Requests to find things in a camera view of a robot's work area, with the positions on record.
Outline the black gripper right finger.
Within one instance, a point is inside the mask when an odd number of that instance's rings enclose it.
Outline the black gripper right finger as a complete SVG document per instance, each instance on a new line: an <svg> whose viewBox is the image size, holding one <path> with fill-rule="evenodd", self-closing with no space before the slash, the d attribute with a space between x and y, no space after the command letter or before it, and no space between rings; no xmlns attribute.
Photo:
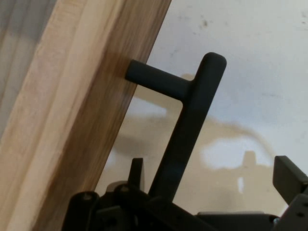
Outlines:
<svg viewBox="0 0 308 231"><path fill-rule="evenodd" d="M275 231L308 229L308 177L287 156L274 159L273 185L288 208L274 225Z"/></svg>

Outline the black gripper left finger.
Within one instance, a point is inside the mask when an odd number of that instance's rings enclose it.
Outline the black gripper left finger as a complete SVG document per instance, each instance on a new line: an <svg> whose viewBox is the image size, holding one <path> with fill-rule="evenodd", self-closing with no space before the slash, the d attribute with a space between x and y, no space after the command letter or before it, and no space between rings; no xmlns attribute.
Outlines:
<svg viewBox="0 0 308 231"><path fill-rule="evenodd" d="M111 184L103 196L75 194L64 231L210 231L212 227L175 204L142 191L143 159L134 158L127 181Z"/></svg>

